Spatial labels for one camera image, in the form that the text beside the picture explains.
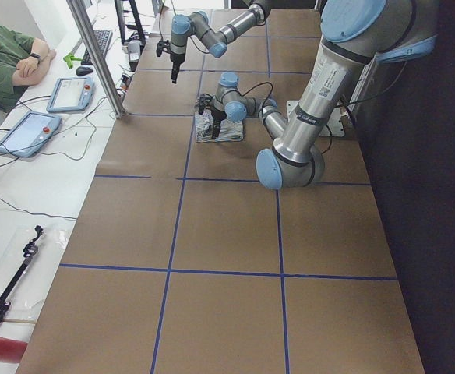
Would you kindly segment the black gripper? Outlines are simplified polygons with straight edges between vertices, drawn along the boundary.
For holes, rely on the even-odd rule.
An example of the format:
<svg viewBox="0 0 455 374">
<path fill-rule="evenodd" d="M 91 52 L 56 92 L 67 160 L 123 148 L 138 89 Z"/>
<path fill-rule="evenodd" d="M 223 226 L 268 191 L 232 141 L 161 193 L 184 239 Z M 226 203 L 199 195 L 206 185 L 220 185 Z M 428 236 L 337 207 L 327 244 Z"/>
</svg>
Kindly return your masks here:
<svg viewBox="0 0 455 374">
<path fill-rule="evenodd" d="M 171 81 L 173 83 L 177 83 L 178 79 L 178 74 L 180 73 L 180 65 L 185 62 L 185 54 L 181 53 L 175 53 L 171 52 L 170 53 L 170 60 L 173 64 L 172 70 L 171 70 Z"/>
<path fill-rule="evenodd" d="M 222 123 L 223 120 L 226 119 L 226 112 L 215 107 L 212 107 L 210 111 L 213 117 L 212 133 L 210 138 L 217 139 L 218 136 L 220 135 L 220 124 Z"/>
</svg>

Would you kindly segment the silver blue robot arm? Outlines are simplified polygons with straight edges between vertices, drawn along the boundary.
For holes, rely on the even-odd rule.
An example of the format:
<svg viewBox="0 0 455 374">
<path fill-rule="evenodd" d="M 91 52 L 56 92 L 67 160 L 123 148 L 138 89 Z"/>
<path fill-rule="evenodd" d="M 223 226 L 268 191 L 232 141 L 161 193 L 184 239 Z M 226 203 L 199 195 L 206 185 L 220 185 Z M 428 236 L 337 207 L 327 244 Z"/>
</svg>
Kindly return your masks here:
<svg viewBox="0 0 455 374">
<path fill-rule="evenodd" d="M 205 12 L 197 11 L 189 16 L 174 15 L 171 22 L 171 39 L 163 43 L 163 51 L 172 62 L 171 81 L 177 83 L 181 64 L 185 62 L 188 39 L 196 37 L 215 58 L 220 58 L 228 45 L 255 26 L 262 26 L 273 6 L 271 1 L 249 1 L 248 9 L 231 22 L 214 30 Z"/>
<path fill-rule="evenodd" d="M 328 1 L 321 14 L 318 54 L 312 76 L 293 111 L 284 117 L 270 101 L 245 99 L 238 77 L 222 74 L 212 101 L 233 122 L 261 118 L 273 139 L 256 158 L 256 172 L 268 189 L 302 187 L 320 180 L 324 160 L 315 141 L 345 90 L 363 67 L 429 54 L 436 42 L 437 1 Z"/>
</svg>

